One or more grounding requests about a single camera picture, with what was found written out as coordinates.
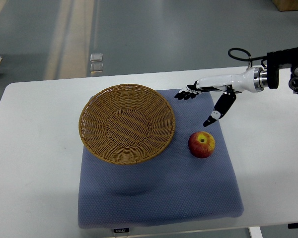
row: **robotic hand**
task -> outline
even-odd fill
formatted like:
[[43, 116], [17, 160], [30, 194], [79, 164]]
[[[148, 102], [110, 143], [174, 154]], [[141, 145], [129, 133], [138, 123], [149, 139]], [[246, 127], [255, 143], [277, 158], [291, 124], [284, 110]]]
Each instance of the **robotic hand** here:
[[[248, 59], [241, 59], [233, 56], [230, 52], [233, 50], [243, 51], [248, 54]], [[248, 68], [242, 74], [227, 74], [201, 78], [193, 84], [186, 85], [174, 98], [179, 100], [193, 99], [198, 94], [210, 91], [222, 91], [223, 94], [214, 106], [214, 109], [203, 126], [208, 126], [221, 119], [230, 109], [236, 100], [236, 93], [247, 90], [252, 93], [262, 92], [265, 87], [270, 89], [278, 88], [279, 69], [291, 68], [291, 79], [289, 87], [295, 94], [298, 94], [298, 47], [267, 53], [265, 57], [252, 58], [250, 53], [240, 48], [232, 48], [228, 55], [236, 60], [247, 61]], [[261, 67], [252, 67], [254, 60], [262, 60]]]

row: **apple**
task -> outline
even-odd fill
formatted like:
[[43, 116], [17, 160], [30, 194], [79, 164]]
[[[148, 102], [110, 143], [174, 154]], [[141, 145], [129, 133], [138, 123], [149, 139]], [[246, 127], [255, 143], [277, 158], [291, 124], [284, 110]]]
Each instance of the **apple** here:
[[197, 158], [207, 158], [214, 151], [215, 140], [206, 131], [198, 131], [190, 136], [188, 145], [192, 155]]

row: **blue cushion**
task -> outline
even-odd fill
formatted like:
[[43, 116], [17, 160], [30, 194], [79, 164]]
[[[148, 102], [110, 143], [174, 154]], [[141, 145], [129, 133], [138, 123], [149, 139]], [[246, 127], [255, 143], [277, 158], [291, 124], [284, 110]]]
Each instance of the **blue cushion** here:
[[[136, 165], [114, 165], [82, 156], [78, 224], [80, 228], [157, 226], [241, 216], [244, 208], [219, 122], [203, 127], [213, 110], [209, 93], [187, 101], [179, 90], [159, 91], [171, 104], [176, 131], [169, 146]], [[206, 159], [188, 149], [196, 131], [212, 134], [216, 147]]]

